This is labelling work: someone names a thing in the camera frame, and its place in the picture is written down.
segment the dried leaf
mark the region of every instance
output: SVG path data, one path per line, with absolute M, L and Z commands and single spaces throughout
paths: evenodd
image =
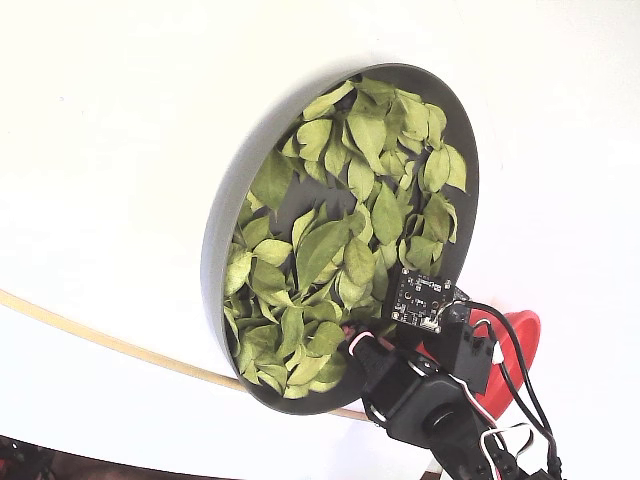
M 309 288 L 340 247 L 347 243 L 348 238 L 347 223 L 333 221 L 316 228 L 300 242 L 296 257 L 300 290 Z
M 287 193 L 292 175 L 291 164 L 280 152 L 273 149 L 253 179 L 251 193 L 269 208 L 277 210 Z
M 322 149 L 329 140 L 332 121 L 326 118 L 312 120 L 303 124 L 296 134 L 300 143 L 300 157 L 305 160 L 317 162 Z
M 367 244 L 357 238 L 352 238 L 344 250 L 344 265 L 356 285 L 366 285 L 373 279 L 375 258 Z
M 253 253 L 261 260 L 275 265 L 282 265 L 292 251 L 291 244 L 282 240 L 266 239 L 253 249 Z
M 398 239 L 402 233 L 403 219 L 396 197 L 387 184 L 383 183 L 371 213 L 373 233 L 380 243 L 387 245 Z

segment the cable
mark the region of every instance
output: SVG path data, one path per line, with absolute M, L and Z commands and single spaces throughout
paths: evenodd
M 508 428 L 494 428 L 492 430 L 487 430 L 486 432 L 482 432 L 482 434 L 480 435 L 480 449 L 482 450 L 482 454 L 484 455 L 484 458 L 487 460 L 487 462 L 489 463 L 489 466 L 491 467 L 491 476 L 492 476 L 493 480 L 500 480 L 501 476 L 500 476 L 500 472 L 499 472 L 498 468 L 496 467 L 496 464 L 493 462 L 493 459 L 491 458 L 491 455 L 489 454 L 489 450 L 487 449 L 486 438 L 489 435 L 499 435 L 501 433 L 506 433 L 506 432 L 509 432 L 511 430 L 515 430 L 516 428 L 520 428 L 520 427 L 527 427 L 527 429 L 529 429 L 529 439 L 520 448 L 520 450 L 518 450 L 518 453 L 516 453 L 515 461 L 517 463 L 518 462 L 518 457 L 520 455 L 522 455 L 524 452 L 526 452 L 529 449 L 529 447 L 531 447 L 531 445 L 533 445 L 533 440 L 534 440 L 533 427 L 531 427 L 530 424 L 528 424 L 528 423 L 518 423 L 518 424 L 513 425 L 512 427 L 508 427 Z
M 520 361 L 518 361 L 519 365 L 520 365 L 520 369 L 522 371 L 522 377 L 523 380 L 525 380 L 525 385 L 527 385 L 527 380 L 528 380 L 528 386 L 529 388 L 527 388 L 527 392 L 529 393 L 529 395 L 531 396 L 531 400 L 533 402 L 533 398 L 535 397 L 535 393 L 533 393 L 533 387 L 531 386 L 531 380 L 529 379 L 529 375 L 528 375 L 528 370 L 526 367 L 526 364 L 524 362 L 524 355 L 522 354 L 522 347 L 520 345 L 520 342 L 518 340 L 518 337 L 515 333 L 515 331 L 513 330 L 513 327 L 511 326 L 511 324 L 509 323 L 509 321 L 507 320 L 507 318 L 502 315 L 502 313 L 500 313 L 498 310 L 496 310 L 493 307 L 490 307 L 488 305 L 484 305 L 482 303 L 478 303 L 478 302 L 472 302 L 472 301 L 460 301 L 460 302 L 455 302 L 455 303 L 462 303 L 465 304 L 465 306 L 468 306 L 470 308 L 474 308 L 476 310 L 482 310 L 486 313 L 490 313 L 492 315 L 494 315 L 499 321 L 500 323 L 502 323 L 502 325 L 505 327 L 505 329 L 507 330 L 507 333 L 512 332 L 513 336 L 511 336 L 511 333 L 509 333 L 509 337 L 511 339 L 511 342 L 513 343 L 514 349 L 516 350 L 516 356 L 518 357 L 518 359 L 520 360 L 520 358 L 522 359 L 522 363 L 520 363 Z M 489 332 L 489 337 L 491 338 L 491 340 L 493 340 L 497 345 L 500 345 L 499 341 L 498 341 L 498 337 L 495 333 L 495 330 L 493 329 L 493 326 L 491 325 L 491 322 L 487 321 L 483 321 L 486 319 L 482 319 L 480 320 L 478 323 L 482 322 L 483 325 L 486 325 L 487 327 L 487 331 Z M 551 428 L 548 427 L 548 420 L 546 419 L 546 416 L 544 415 L 544 412 L 542 411 L 542 407 L 540 406 L 539 402 L 537 402 L 537 398 L 536 398 L 536 402 L 534 403 L 534 407 L 536 405 L 536 403 L 538 404 L 538 408 L 536 408 L 536 411 L 538 411 L 538 414 L 540 414 L 541 420 L 543 421 L 543 424 L 540 423 L 540 421 L 538 421 L 538 419 L 535 417 L 535 415 L 531 412 L 531 410 L 529 409 L 529 407 L 527 407 L 527 405 L 524 403 L 524 401 L 522 400 L 522 397 L 520 397 L 520 394 L 518 393 L 518 390 L 516 389 L 516 386 L 513 382 L 513 380 L 511 379 L 511 375 L 509 374 L 509 370 L 507 370 L 507 367 L 504 364 L 504 361 L 499 363 L 498 366 L 500 367 L 500 373 L 502 374 L 502 378 L 504 379 L 505 383 L 507 384 L 507 388 L 509 389 L 509 392 L 511 393 L 511 396 L 513 397 L 513 399 L 515 400 L 516 404 L 518 405 L 518 407 L 520 408 L 520 410 L 522 410 L 522 412 L 525 414 L 525 416 L 527 417 L 527 419 L 531 422 L 531 424 L 536 428 L 536 430 L 538 430 L 544 437 L 545 439 L 549 442 L 549 450 L 547 453 L 547 465 L 548 465 L 548 470 L 549 470 L 549 474 L 557 479 L 557 480 L 561 480 L 561 475 L 562 475 L 562 462 L 560 461 L 560 458 L 558 457 L 558 450 L 557 450 L 557 445 L 556 445 L 556 441 L 555 438 L 553 437 L 553 433 L 551 431 Z

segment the leaf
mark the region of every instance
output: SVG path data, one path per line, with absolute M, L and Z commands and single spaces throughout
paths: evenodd
M 313 230 L 298 247 L 298 288 L 305 291 L 349 239 L 346 222 L 333 221 Z
M 249 362 L 242 376 L 249 380 L 251 383 L 260 385 L 260 380 L 258 380 L 258 371 L 256 370 L 256 366 L 252 361 Z
M 276 267 L 282 265 L 292 251 L 290 243 L 282 240 L 266 239 L 253 249 L 253 253 L 260 259 Z
M 224 317 L 229 324 L 229 328 L 233 332 L 233 336 L 235 338 L 235 342 L 232 345 L 229 345 L 229 349 L 231 350 L 231 356 L 235 357 L 240 352 L 240 336 L 238 335 L 238 326 L 236 325 L 236 320 L 233 317 L 233 312 L 229 307 L 223 307 Z
M 256 245 L 267 238 L 269 233 L 268 215 L 250 221 L 247 226 L 242 229 L 242 236 L 249 250 L 256 248 Z
M 356 205 L 354 212 L 360 213 L 364 217 L 364 227 L 362 232 L 357 235 L 358 240 L 369 244 L 371 237 L 373 236 L 373 226 L 371 225 L 371 214 L 367 207 L 361 203 Z
M 336 122 L 331 132 L 329 146 L 324 154 L 324 166 L 336 178 L 338 178 L 350 157 L 349 150 L 341 140 L 341 129 L 342 126 Z
M 365 162 L 354 158 L 349 163 L 348 183 L 359 202 L 364 202 L 373 188 L 375 175 Z
M 331 355 L 323 355 L 322 357 L 303 357 L 289 377 L 287 385 L 304 385 L 309 383 L 315 378 L 330 358 Z
M 339 381 L 347 370 L 347 361 L 340 352 L 333 352 L 331 358 L 314 378 L 316 382 L 331 383 Z
M 451 145 L 445 145 L 444 150 L 449 155 L 449 178 L 447 183 L 452 187 L 459 188 L 463 192 L 466 192 L 467 186 L 467 165 L 462 158 L 462 155 L 453 148 Z
M 296 218 L 296 220 L 293 222 L 293 229 L 291 231 L 291 243 L 293 244 L 294 251 L 298 249 L 298 245 L 300 244 L 300 240 L 302 239 L 305 230 L 309 225 L 311 225 L 311 222 L 313 222 L 315 216 L 316 211 L 312 208 L 304 215 Z
M 433 249 L 433 261 L 436 262 L 442 255 L 442 249 L 444 248 L 444 243 L 436 242 L 436 246 Z
M 336 277 L 336 290 L 345 308 L 350 310 L 362 298 L 366 286 L 356 285 L 345 272 L 340 272 Z
M 269 208 L 277 210 L 287 193 L 292 175 L 291 164 L 273 149 L 253 179 L 251 193 Z
M 426 142 L 435 150 L 442 148 L 442 125 L 440 125 L 438 115 L 431 110 L 429 111 L 429 135 L 427 135 Z
M 314 120 L 324 115 L 334 103 L 353 90 L 353 83 L 347 80 L 335 90 L 319 96 L 302 111 L 302 117 L 306 120 Z
M 431 115 L 435 115 L 437 117 L 438 123 L 440 124 L 440 128 L 444 130 L 445 127 L 447 126 L 447 117 L 445 116 L 442 109 L 431 103 L 425 103 L 425 106 L 429 109 L 429 113 Z
M 375 258 L 375 266 L 373 270 L 373 289 L 371 295 L 377 300 L 383 301 L 387 295 L 387 288 L 389 288 L 389 276 L 387 274 L 387 267 L 384 264 L 384 258 L 380 250 L 373 254 Z
M 257 377 L 262 380 L 264 383 L 273 388 L 276 392 L 282 395 L 282 386 L 278 383 L 278 381 L 264 370 L 259 370 L 257 373 Z
M 275 351 L 279 332 L 280 326 L 275 323 L 247 329 L 243 332 L 241 344 L 251 345 L 252 357 L 255 359 L 264 352 Z
M 303 124 L 296 134 L 300 143 L 300 157 L 305 160 L 317 162 L 320 152 L 329 140 L 332 121 L 327 118 L 312 120 Z
M 293 133 L 282 147 L 282 154 L 285 157 L 296 158 L 298 156 L 298 148 L 295 136 L 296 134 Z
M 330 321 L 335 323 L 338 317 L 336 317 L 336 310 L 333 308 L 332 303 L 333 302 L 325 301 L 314 306 L 305 307 L 305 321 L 318 320 L 320 322 Z
M 344 265 L 347 275 L 356 285 L 366 285 L 373 279 L 375 258 L 369 247 L 357 238 L 352 238 L 344 250 Z
M 385 150 L 394 150 L 398 145 L 398 135 L 402 133 L 404 126 L 404 108 L 400 100 L 395 100 L 391 105 L 389 113 L 384 117 L 384 124 L 387 134 L 384 141 Z
M 428 272 L 437 243 L 424 237 L 411 238 L 411 248 L 407 252 L 407 260 L 420 270 Z
M 293 355 L 291 356 L 291 358 L 289 360 L 287 360 L 287 362 L 284 364 L 285 368 L 288 371 L 293 370 L 293 368 L 300 363 L 300 360 L 302 360 L 302 357 L 305 356 L 305 348 L 304 345 L 300 344 L 296 347 L 296 349 L 293 352 Z
M 247 281 L 250 272 L 251 252 L 241 249 L 231 253 L 227 258 L 224 294 L 228 296 L 237 292 Z
M 404 238 L 400 240 L 400 245 L 398 245 L 398 258 L 400 259 L 400 263 L 402 263 L 402 266 L 404 268 L 408 268 L 409 270 L 417 269 L 415 265 L 407 260 L 407 242 L 405 242 Z
M 387 184 L 383 183 L 371 213 L 373 233 L 380 243 L 387 245 L 398 239 L 402 233 L 403 219 L 396 197 Z
M 378 250 L 380 251 L 382 259 L 384 260 L 385 268 L 389 270 L 398 261 L 398 249 L 395 242 L 390 243 L 389 245 L 380 245 L 378 247 Z
M 271 323 L 280 323 L 278 322 L 278 320 L 276 320 L 276 317 L 273 316 L 271 310 L 269 310 L 268 303 L 266 303 L 263 299 L 258 298 L 258 305 L 260 305 L 260 312 L 262 313 L 264 318 L 269 320 Z
M 322 322 L 307 345 L 307 350 L 317 355 L 331 355 L 343 340 L 344 332 L 339 325 L 331 321 Z
M 303 398 L 309 394 L 309 385 L 287 385 L 284 389 L 284 398 Z
M 379 158 L 387 134 L 384 120 L 349 113 L 347 124 L 355 144 L 362 151 L 371 168 L 376 173 L 384 173 L 381 171 L 382 166 Z
M 379 80 L 363 77 L 362 81 L 357 84 L 356 87 L 365 92 L 378 105 L 387 105 L 395 97 L 393 85 Z
M 304 170 L 316 182 L 324 185 L 325 187 L 329 186 L 329 183 L 327 182 L 327 171 L 324 169 L 321 162 L 312 162 L 307 160 L 304 162 Z
M 309 390 L 312 392 L 325 393 L 331 390 L 333 387 L 338 385 L 340 380 L 336 380 L 335 382 L 323 383 L 318 382 L 317 380 L 311 380 L 309 382 Z
M 444 150 L 434 150 L 424 167 L 424 184 L 430 192 L 437 192 L 449 178 L 449 156 Z
M 422 99 L 416 101 L 406 96 L 398 98 L 406 113 L 403 133 L 409 138 L 422 141 L 429 135 L 429 109 L 422 104 Z
M 449 211 L 452 209 L 453 205 L 449 204 L 444 195 L 441 193 L 431 195 L 423 212 L 425 218 L 423 236 L 430 235 L 434 240 L 446 242 L 451 228 Z

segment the white surface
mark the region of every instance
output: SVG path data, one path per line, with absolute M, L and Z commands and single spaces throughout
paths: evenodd
M 462 288 L 540 314 L 532 376 L 566 476 L 593 477 L 585 458 L 632 458 L 630 435 L 640 425 L 620 385 L 638 378 L 633 352 L 640 340 L 634 310 L 622 300 L 640 287 L 639 3 L 344 3 L 231 2 L 224 12 L 215 2 L 3 4 L 0 288 L 143 347 L 230 372 L 199 289 L 202 233 L 229 159 L 296 85 L 345 66 L 415 63 L 453 88 L 477 136 L 480 210 Z M 0 319 L 12 348 L 21 340 L 56 342 L 51 348 L 61 342 L 48 327 L 27 327 L 6 312 Z M 61 366 L 99 348 L 78 342 L 60 349 L 67 352 Z M 34 352 L 16 348 L 14 355 L 36 361 Z M 75 390 L 64 389 L 56 410 L 64 424 L 47 431 L 31 421 L 33 400 L 25 395 L 15 406 L 24 418 L 5 419 L 1 433 L 115 461 L 222 474 L 216 468 L 249 462 L 199 422 L 221 398 L 233 397 L 243 414 L 308 438 L 289 426 L 301 420 L 248 397 L 218 389 L 214 396 L 210 385 L 146 365 L 135 373 L 133 360 L 107 353 L 96 355 L 96 369 L 108 378 L 130 371 L 128 388 L 148 379 L 146 390 L 167 392 L 171 410 L 160 415 L 154 396 L 132 398 L 114 378 L 108 396 L 89 390 L 92 411 L 110 420 L 92 433 L 69 393 Z M 3 378 L 10 375 L 4 365 Z M 49 381 L 29 368 L 9 377 L 25 392 Z M 68 368 L 48 375 L 86 381 Z M 179 396 L 182 383 L 206 392 Z M 2 406 L 16 401 L 4 397 Z M 203 464 L 205 457 L 188 449 L 173 458 L 143 451 L 157 440 L 133 423 L 147 402 L 166 424 L 168 441 L 191 428 L 186 438 L 202 442 L 195 448 L 224 449 L 219 463 Z M 182 414 L 193 421 L 182 422 Z M 514 416 L 511 410 L 507 420 Z M 347 465 L 324 418 L 304 422 L 326 425 L 314 432 L 335 442 L 325 460 Z M 133 425 L 135 442 L 118 443 L 110 428 L 118 420 Z M 375 433 L 367 437 L 371 451 L 382 437 Z M 542 458 L 538 448 L 528 461 L 540 466 Z M 279 472 L 282 463 L 259 471 Z M 610 476 L 626 473 L 618 468 Z

